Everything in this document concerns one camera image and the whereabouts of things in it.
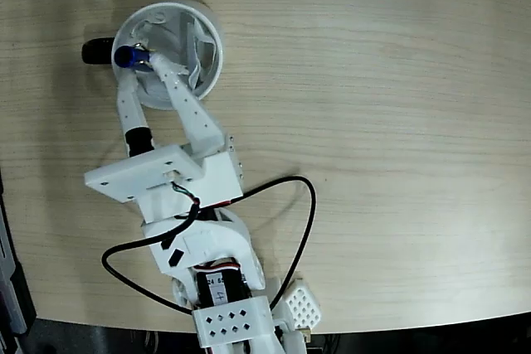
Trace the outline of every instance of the black object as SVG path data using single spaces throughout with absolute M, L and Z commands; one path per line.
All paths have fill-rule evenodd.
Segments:
M 113 37 L 99 37 L 86 42 L 81 48 L 81 58 L 86 64 L 110 65 Z
M 4 354 L 17 352 L 16 336 L 29 332 L 37 314 L 22 266 L 15 254 L 0 177 L 0 343 Z
M 135 157 L 141 153 L 153 151 L 150 128 L 134 128 L 125 133 L 125 142 L 129 146 L 129 156 Z
M 219 292 L 210 288 L 221 284 L 224 288 L 218 289 Z M 217 300 L 226 300 L 228 303 L 237 302 L 251 296 L 251 292 L 244 284 L 239 269 L 200 271 L 197 273 L 197 290 L 202 308 L 214 305 L 213 294 L 217 295 Z

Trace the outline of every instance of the red wire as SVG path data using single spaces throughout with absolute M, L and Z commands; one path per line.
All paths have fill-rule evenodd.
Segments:
M 240 268 L 240 265 L 238 263 L 221 263 L 216 265 L 211 265 L 207 267 L 206 265 L 196 265 L 194 269 L 204 269 L 207 271 L 210 271 L 211 269 L 220 269 L 221 267 L 237 267 Z

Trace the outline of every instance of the black cable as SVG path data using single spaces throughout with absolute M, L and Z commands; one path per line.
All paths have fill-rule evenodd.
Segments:
M 282 282 L 282 285 L 280 286 L 279 291 L 277 292 L 276 296 L 273 298 L 273 300 L 270 303 L 270 308 L 273 309 L 276 304 L 280 301 L 280 298 L 284 294 L 285 290 L 288 288 L 288 285 L 290 284 L 291 278 L 293 277 L 293 274 L 295 273 L 295 269 L 297 267 L 297 264 L 300 261 L 300 257 L 302 256 L 302 253 L 304 251 L 304 248 L 306 246 L 306 242 L 309 238 L 309 233 L 311 232 L 312 225 L 314 223 L 314 216 L 315 216 L 315 207 L 317 205 L 317 196 L 315 194 L 315 189 L 313 184 L 308 180 L 306 177 L 302 176 L 288 176 L 288 177 L 281 177 L 277 178 L 275 180 L 272 180 L 270 182 L 267 182 L 266 184 L 263 184 L 261 186 L 258 186 L 256 188 L 253 188 L 252 190 L 246 192 L 243 194 L 243 196 L 240 196 L 239 198 L 233 199 L 230 202 L 223 202 L 222 204 L 218 205 L 212 205 L 212 206 L 205 206 L 202 209 L 199 208 L 199 200 L 193 196 L 190 196 L 193 200 L 193 205 L 190 208 L 190 212 L 188 212 L 188 216 L 186 220 L 177 227 L 173 228 L 170 231 L 166 231 L 163 234 L 152 236 L 149 238 L 145 238 L 143 240 L 136 240 L 133 242 L 127 242 L 121 245 L 113 246 L 110 249 L 107 249 L 103 255 L 101 256 L 101 263 L 104 266 L 104 268 L 109 271 L 111 275 L 113 275 L 115 278 L 117 278 L 119 281 L 123 282 L 130 288 L 136 290 L 137 292 L 143 294 L 144 296 L 147 296 L 148 298 L 151 298 L 152 300 L 163 304 L 165 306 L 168 306 L 170 308 L 173 308 L 174 310 L 177 310 L 181 313 L 191 314 L 192 311 L 188 308 L 181 307 L 175 303 L 172 303 L 165 298 L 162 298 L 158 296 L 157 294 L 147 290 L 146 288 L 143 288 L 142 286 L 138 285 L 137 283 L 133 282 L 132 280 L 128 279 L 124 275 L 122 275 L 120 272 L 118 272 L 116 269 L 114 269 L 109 264 L 109 257 L 111 255 L 114 255 L 119 252 L 123 252 L 125 250 L 131 250 L 131 249 L 138 249 L 145 246 L 149 246 L 152 244 L 156 244 L 158 242 L 162 242 L 163 240 L 166 240 L 168 238 L 173 238 L 175 235 L 182 233 L 185 231 L 192 223 L 196 220 L 197 215 L 199 211 L 207 211 L 211 209 L 217 209 L 220 207 L 229 206 L 232 204 L 235 204 L 239 201 L 243 201 L 244 199 L 250 198 L 251 196 L 254 196 L 260 192 L 263 192 L 269 188 L 278 186 L 280 184 L 283 184 L 285 182 L 303 182 L 309 190 L 310 194 L 310 208 L 309 208 L 309 215 L 308 215 L 308 221 L 306 222 L 306 228 L 304 229 L 303 236 L 299 243 L 299 248 L 297 249 L 297 252 L 295 253 L 295 256 L 293 260 L 291 261 L 291 266 L 288 269 L 288 272 L 286 273 L 286 276 L 284 278 L 284 281 Z
M 177 310 L 181 313 L 185 314 L 192 314 L 192 311 L 188 308 L 179 306 L 175 303 L 170 302 L 169 300 L 166 300 L 165 298 L 162 298 L 158 296 L 157 294 L 147 290 L 146 288 L 143 288 L 142 286 L 138 285 L 137 283 L 133 282 L 131 279 L 127 278 L 125 275 L 118 272 L 116 269 L 114 269 L 109 264 L 109 257 L 111 255 L 114 255 L 119 252 L 123 252 L 125 250 L 131 250 L 131 249 L 138 249 L 143 248 L 145 246 L 149 246 L 152 244 L 157 244 L 158 242 L 162 242 L 163 240 L 166 240 L 168 238 L 173 238 L 175 235 L 182 233 L 185 231 L 190 225 L 192 225 L 193 221 L 197 217 L 197 213 L 199 212 L 199 201 L 195 201 L 192 204 L 192 207 L 190 208 L 190 212 L 188 212 L 188 218 L 178 225 L 177 227 L 171 229 L 170 231 L 166 231 L 163 234 L 159 234 L 156 236 L 150 236 L 149 238 L 145 238 L 143 240 L 134 240 L 132 242 L 126 242 L 125 244 L 120 244 L 113 246 L 112 248 L 107 249 L 103 255 L 101 256 L 101 263 L 103 267 L 109 271 L 109 273 L 118 279 L 119 281 L 123 282 L 130 288 L 136 290 L 137 292 L 143 294 L 144 296 L 147 296 L 148 298 L 151 298 L 157 303 L 161 303 L 165 306 L 168 306 L 170 308 L 173 308 L 174 310 Z
M 287 274 L 285 275 L 284 281 L 282 282 L 282 285 L 280 286 L 279 291 L 277 292 L 276 296 L 271 300 L 270 308 L 275 308 L 276 304 L 280 301 L 280 298 L 284 294 L 285 290 L 288 288 L 288 285 L 291 282 L 291 278 L 293 277 L 293 274 L 295 273 L 295 269 L 297 268 L 297 264 L 299 263 L 300 256 L 302 256 L 302 252 L 304 251 L 304 247 L 306 246 L 306 242 L 309 238 L 309 233 L 311 232 L 312 225 L 314 224 L 314 217 L 315 217 L 315 207 L 317 206 L 317 196 L 315 195 L 315 189 L 314 185 L 308 180 L 306 177 L 302 176 L 287 176 L 287 177 L 281 177 L 277 178 L 275 180 L 272 180 L 270 182 L 267 182 L 266 184 L 262 184 L 261 186 L 258 186 L 256 188 L 253 188 L 252 190 L 246 192 L 243 194 L 243 196 L 240 196 L 239 198 L 233 199 L 231 203 L 226 204 L 222 203 L 220 205 L 212 205 L 207 206 L 202 209 L 203 210 L 211 210 L 211 209 L 217 209 L 220 207 L 225 207 L 228 205 L 233 205 L 239 201 L 243 201 L 244 199 L 250 198 L 251 196 L 254 196 L 260 192 L 263 192 L 269 188 L 278 186 L 280 184 L 283 184 L 285 182 L 303 182 L 309 190 L 310 195 L 310 205 L 309 205 L 309 215 L 308 215 L 308 221 L 306 222 L 306 228 L 304 229 L 304 233 L 302 235 L 302 238 L 299 243 L 299 248 L 297 249 L 297 252 L 295 253 L 295 256 L 293 260 L 291 261 L 291 266 L 288 269 Z

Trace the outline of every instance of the wire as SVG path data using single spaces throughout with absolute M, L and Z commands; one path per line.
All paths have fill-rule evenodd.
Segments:
M 166 231 L 160 235 L 151 236 L 149 238 L 145 238 L 143 240 L 135 240 L 132 242 L 127 242 L 124 244 L 113 246 L 112 248 L 107 249 L 103 255 L 101 256 L 101 263 L 104 266 L 104 268 L 115 278 L 117 278 L 119 281 L 123 282 L 130 288 L 136 290 L 137 292 L 143 294 L 144 296 L 147 296 L 148 298 L 151 298 L 157 303 L 163 304 L 167 307 L 170 307 L 174 310 L 177 310 L 181 313 L 185 314 L 191 314 L 192 311 L 188 308 L 179 306 L 175 303 L 170 302 L 169 300 L 166 300 L 165 298 L 162 298 L 158 296 L 157 294 L 147 290 L 146 288 L 143 288 L 142 286 L 138 285 L 137 283 L 133 282 L 129 278 L 125 277 L 123 274 L 121 274 L 119 271 L 114 269 L 109 264 L 109 257 L 111 255 L 114 255 L 119 252 L 123 252 L 126 250 L 131 249 L 138 249 L 145 246 L 149 246 L 152 244 L 156 244 L 158 242 L 162 242 L 166 239 L 172 239 L 176 235 L 181 234 L 183 231 L 185 231 L 192 223 L 196 220 L 199 211 L 208 211 L 211 209 L 217 209 L 220 207 L 225 207 L 229 205 L 233 205 L 239 201 L 243 201 L 247 198 L 250 198 L 251 196 L 254 196 L 256 194 L 259 194 L 260 192 L 263 192 L 269 188 L 276 187 L 280 184 L 283 184 L 285 182 L 303 182 L 309 190 L 310 194 L 310 207 L 309 207 L 309 215 L 308 215 L 308 221 L 306 222 L 306 227 L 304 229 L 304 233 L 302 235 L 302 238 L 299 243 L 299 248 L 297 249 L 297 252 L 295 253 L 295 256 L 293 260 L 291 261 L 291 265 L 288 269 L 288 272 L 286 273 L 286 276 L 284 278 L 284 281 L 282 282 L 282 285 L 280 286 L 279 291 L 277 292 L 276 296 L 273 298 L 273 300 L 270 303 L 270 308 L 275 308 L 276 304 L 280 301 L 282 298 L 282 295 L 288 288 L 288 285 L 291 282 L 291 278 L 293 277 L 293 274 L 295 273 L 295 269 L 297 268 L 297 264 L 300 261 L 300 257 L 302 256 L 304 252 L 304 248 L 306 246 L 306 243 L 308 242 L 309 233 L 311 232 L 312 225 L 314 224 L 314 217 L 315 217 L 315 207 L 317 206 L 317 196 L 315 194 L 315 189 L 313 184 L 308 180 L 306 177 L 302 176 L 288 176 L 288 177 L 281 177 L 277 178 L 275 180 L 272 180 L 270 182 L 267 182 L 266 184 L 263 184 L 261 186 L 258 186 L 256 188 L 253 188 L 252 190 L 246 192 L 243 194 L 243 196 L 240 196 L 236 199 L 233 199 L 232 201 L 226 201 L 222 203 L 218 203 L 216 205 L 212 206 L 205 206 L 203 208 L 200 208 L 200 201 L 198 198 L 196 198 L 190 191 L 188 191 L 186 188 L 179 186 L 178 184 L 172 183 L 172 188 L 175 192 L 182 193 L 186 196 L 188 196 L 192 200 L 192 207 L 190 208 L 190 211 L 188 212 L 186 220 L 178 225 L 177 227 L 171 229 L 170 231 Z M 211 268 L 206 267 L 206 269 L 216 269 L 216 266 L 212 266 Z
M 240 269 L 240 265 L 238 263 L 221 263 L 216 265 L 196 265 L 194 267 L 197 271 L 213 271 L 213 270 L 219 270 L 219 269 Z
M 261 186 L 258 186 L 256 188 L 253 188 L 252 190 L 246 192 L 243 194 L 243 196 L 240 196 L 239 198 L 233 199 L 231 201 L 231 205 L 243 201 L 247 198 L 250 198 L 251 196 L 254 196 L 256 194 L 259 194 L 260 192 L 263 192 L 269 188 L 278 186 L 280 184 L 283 184 L 285 182 L 303 182 L 307 187 L 309 191 L 310 196 L 310 205 L 309 205 L 309 215 L 308 215 L 308 221 L 306 222 L 306 228 L 304 229 L 304 233 L 302 235 L 302 238 L 299 243 L 299 248 L 297 249 L 297 252 L 295 253 L 295 256 L 293 260 L 291 261 L 291 266 L 288 269 L 288 272 L 285 275 L 284 281 L 282 282 L 282 285 L 280 286 L 279 291 L 277 292 L 276 296 L 273 298 L 273 300 L 270 303 L 270 308 L 275 308 L 276 304 L 280 301 L 280 298 L 282 298 L 282 295 L 284 294 L 285 290 L 288 288 L 288 285 L 291 282 L 291 278 L 293 277 L 293 274 L 295 272 L 295 269 L 297 268 L 297 264 L 299 263 L 300 257 L 302 256 L 302 253 L 304 251 L 304 248 L 306 246 L 306 242 L 309 238 L 309 233 L 311 232 L 312 225 L 314 224 L 314 217 L 315 217 L 315 207 L 317 206 L 317 196 L 315 195 L 315 188 L 314 185 L 308 180 L 306 177 L 302 176 L 288 176 L 288 177 L 281 177 L 277 178 L 275 180 L 272 180 L 270 182 L 267 182 L 266 184 L 263 184 Z M 213 206 L 207 206 L 202 209 L 203 210 L 209 210 L 209 209 L 217 209 L 218 207 L 224 207 L 223 205 L 213 205 Z
M 174 310 L 179 311 L 180 313 L 185 313 L 185 314 L 192 314 L 192 311 L 188 308 L 185 308 L 185 307 L 179 306 L 178 304 L 170 302 L 169 300 L 166 300 L 165 298 L 162 298 L 158 296 L 157 294 L 133 282 L 131 279 L 121 274 L 118 270 L 116 270 L 109 264 L 109 257 L 119 252 L 124 252 L 126 250 L 131 250 L 131 249 L 143 248 L 145 246 L 157 244 L 158 242 L 162 242 L 163 240 L 166 240 L 166 239 L 170 239 L 170 238 L 172 239 L 176 235 L 185 231 L 190 225 L 192 225 L 193 221 L 196 220 L 197 214 L 199 213 L 199 205 L 201 203 L 199 199 L 196 198 L 195 196 L 191 199 L 193 201 L 193 204 L 192 204 L 192 207 L 190 207 L 190 212 L 188 212 L 188 217 L 185 221 L 183 221 L 183 223 L 181 223 L 177 227 L 171 229 L 170 231 L 166 231 L 162 234 L 159 234 L 156 236 L 150 236 L 149 238 L 144 238 L 143 240 L 134 240 L 132 242 L 126 242 L 124 244 L 113 246 L 112 248 L 107 249 L 101 256 L 101 263 L 103 267 L 113 277 L 117 278 L 119 281 L 123 282 L 124 284 L 136 290 L 137 292 L 143 294 L 144 296 L 151 298 L 155 302 L 163 304 L 167 307 L 170 307 Z

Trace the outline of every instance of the white mounting plate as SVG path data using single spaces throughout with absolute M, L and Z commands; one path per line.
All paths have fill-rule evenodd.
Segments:
M 123 203 L 171 182 L 173 170 L 185 178 L 203 177 L 202 168 L 174 144 L 87 172 L 85 184 Z
M 201 348 L 274 335 L 266 296 L 192 311 Z

